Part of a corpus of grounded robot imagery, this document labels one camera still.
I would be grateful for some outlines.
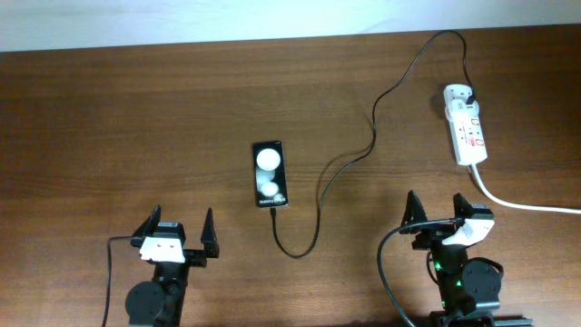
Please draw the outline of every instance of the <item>black cord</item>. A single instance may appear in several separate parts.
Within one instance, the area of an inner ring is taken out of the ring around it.
[[[409,317],[407,316],[407,314],[404,312],[403,308],[399,304],[398,300],[396,300],[396,297],[393,294],[393,291],[391,290],[391,288],[389,287],[388,280],[385,278],[385,274],[383,272],[383,264],[381,263],[381,253],[383,251],[383,245],[389,239],[389,237],[391,237],[391,235],[393,235],[394,233],[399,233],[403,230],[407,230],[408,228],[426,226],[426,225],[431,225],[431,224],[436,224],[436,223],[458,223],[461,220],[462,220],[462,218],[448,218],[448,219],[440,219],[440,220],[428,221],[428,222],[409,223],[407,225],[400,226],[400,227],[394,229],[393,231],[389,232],[387,235],[385,235],[383,240],[381,240],[381,243],[379,243],[379,248],[378,248],[379,277],[381,277],[381,281],[383,282],[383,286],[385,287],[385,290],[388,292],[388,295],[389,295],[389,298],[391,299],[391,302],[398,310],[399,315],[401,315],[401,318],[403,318],[403,320],[406,322],[406,324],[409,327],[415,327],[416,325],[409,319]]]
[[[438,280],[436,280],[436,277],[434,277],[434,274],[432,273],[431,268],[429,267],[429,263],[432,262],[432,251],[428,251],[428,254],[426,254],[426,268],[428,269],[428,273],[429,273],[429,278],[432,279],[432,281],[438,285]]]
[[[331,178],[331,180],[329,181],[329,183],[327,184],[327,187],[325,187],[325,190],[323,191],[322,195],[320,196],[319,199],[319,205],[317,206],[317,225],[315,227],[315,234],[312,238],[312,241],[310,243],[309,248],[307,249],[307,251],[305,251],[302,254],[291,254],[289,252],[287,252],[284,247],[282,246],[281,242],[279,242],[279,237],[276,233],[276,209],[271,208],[271,218],[272,218],[272,234],[274,235],[274,241],[277,243],[277,245],[279,245],[279,248],[281,249],[281,251],[290,256],[290,258],[293,259],[302,259],[304,257],[306,257],[307,255],[309,255],[309,253],[312,252],[312,250],[315,248],[315,245],[317,244],[317,240],[319,239],[319,230],[320,230],[320,216],[323,210],[323,203],[325,201],[325,197],[327,196],[327,192],[329,191],[330,187],[333,185],[333,183],[335,183],[335,181],[339,178],[339,176],[341,175],[341,173],[343,173],[347,168],[351,167],[353,164],[355,164],[356,162],[358,162],[361,159],[366,158],[368,155],[371,154],[371,152],[373,151],[373,149],[375,148],[375,143],[377,141],[377,134],[378,134],[378,129],[377,129],[377,125],[375,122],[375,111],[377,109],[378,103],[379,101],[386,96],[387,94],[391,93],[391,91],[395,90],[396,88],[398,88],[398,86],[400,84],[403,83],[403,81],[406,79],[406,77],[408,77],[409,72],[411,71],[411,69],[414,67],[414,65],[416,65],[416,62],[418,61],[418,59],[424,54],[424,52],[426,51],[426,49],[428,48],[428,46],[434,41],[434,39],[436,39],[438,36],[446,34],[446,33],[452,33],[453,35],[456,35],[457,37],[460,38],[460,40],[462,41],[462,46],[463,46],[463,56],[462,56],[462,68],[464,70],[464,76],[466,77],[466,80],[468,82],[468,86],[470,86],[470,88],[472,89],[472,95],[468,98],[467,100],[467,104],[472,104],[474,102],[474,100],[476,99],[476,93],[474,92],[474,88],[472,87],[472,82],[470,81],[470,77],[468,77],[468,70],[466,68],[466,51],[467,51],[467,46],[466,46],[466,40],[464,39],[464,37],[453,30],[445,30],[445,31],[440,31],[435,33],[432,37],[429,38],[429,40],[426,42],[426,44],[424,45],[424,47],[421,48],[421,50],[419,51],[418,55],[416,55],[416,58],[411,62],[411,64],[409,65],[408,69],[406,70],[406,72],[404,73],[404,75],[401,76],[401,78],[398,80],[397,83],[395,83],[393,86],[390,87],[389,90],[385,91],[384,93],[380,94],[378,96],[378,98],[375,100],[375,103],[373,103],[373,108],[371,110],[371,121],[373,122],[373,137],[371,139],[371,145],[369,146],[369,150],[364,153],[363,155],[357,157],[356,159],[348,162],[347,164],[345,164],[341,169],[339,169],[339,171],[337,173],[335,173],[335,175],[333,176],[333,178]]]
[[[107,316],[109,315],[109,300],[111,298],[111,242],[112,241],[131,241],[132,236],[114,236],[107,241],[107,292],[105,295],[105,312],[103,314],[102,327],[107,324]]]

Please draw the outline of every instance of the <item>power strip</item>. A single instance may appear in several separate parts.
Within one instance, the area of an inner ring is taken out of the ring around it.
[[[487,159],[478,102],[467,104],[471,95],[472,88],[462,84],[448,85],[444,90],[446,118],[450,123],[456,162],[460,165],[478,164]]]

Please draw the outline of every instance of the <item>wooden table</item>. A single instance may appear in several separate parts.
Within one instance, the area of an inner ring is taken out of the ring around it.
[[[471,30],[488,189],[518,203],[581,206],[581,28]],[[442,91],[465,83],[461,46],[443,36],[377,112],[372,156],[333,186],[310,257],[276,247],[254,204],[251,144],[283,141],[290,205],[281,241],[304,250],[315,201],[365,148],[370,108],[432,33],[355,35],[0,54],[0,324],[96,326],[103,315],[105,241],[131,234],[160,203],[189,248],[209,206],[222,248],[192,269],[183,326],[373,325],[399,319],[378,275],[379,240],[416,190],[431,219],[452,195],[491,205],[497,224],[469,251],[506,269],[498,314],[538,326],[581,321],[581,217],[490,202],[456,165]],[[425,254],[397,236],[388,279],[409,314],[439,310]],[[110,326],[153,267],[113,246]]]

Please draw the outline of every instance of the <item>small white circle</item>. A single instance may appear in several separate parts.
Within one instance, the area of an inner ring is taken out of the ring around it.
[[[281,164],[281,156],[272,149],[264,149],[256,156],[256,164],[265,171],[271,171]]]
[[[264,196],[273,196],[279,191],[279,186],[276,183],[268,182],[261,187],[261,193]]]

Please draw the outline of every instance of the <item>white background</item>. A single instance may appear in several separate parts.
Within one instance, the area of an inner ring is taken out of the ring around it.
[[[1,0],[0,51],[581,23],[581,0]]]

